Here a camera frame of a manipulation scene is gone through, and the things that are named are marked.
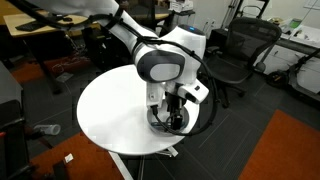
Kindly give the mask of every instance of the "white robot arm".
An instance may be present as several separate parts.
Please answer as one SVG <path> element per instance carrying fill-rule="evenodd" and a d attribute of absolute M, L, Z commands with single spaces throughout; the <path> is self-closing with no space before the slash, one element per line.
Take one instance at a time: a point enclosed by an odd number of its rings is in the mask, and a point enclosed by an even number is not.
<path fill-rule="evenodd" d="M 31 3 L 55 14 L 84 16 L 106 27 L 132 52 L 137 72 L 147 82 L 147 107 L 153 110 L 155 116 L 156 107 L 161 106 L 164 93 L 170 116 L 176 115 L 179 118 L 180 114 L 175 113 L 181 110 L 186 100 L 199 104 L 209 93 L 209 90 L 197 80 L 197 70 L 203 64 L 201 58 L 204 55 L 206 37 L 202 31 L 194 27 L 179 25 L 166 36 L 159 38 L 153 31 L 136 23 L 114 0 L 9 1 L 40 21 L 43 18 L 25 8 L 25 3 Z M 74 24 L 59 26 L 58 23 L 49 21 L 44 23 L 62 30 L 85 27 Z M 164 123 L 159 123 L 164 126 L 163 131 L 170 129 Z M 178 125 L 175 124 L 175 128 L 169 132 L 181 131 L 181 121 L 177 123 Z"/>

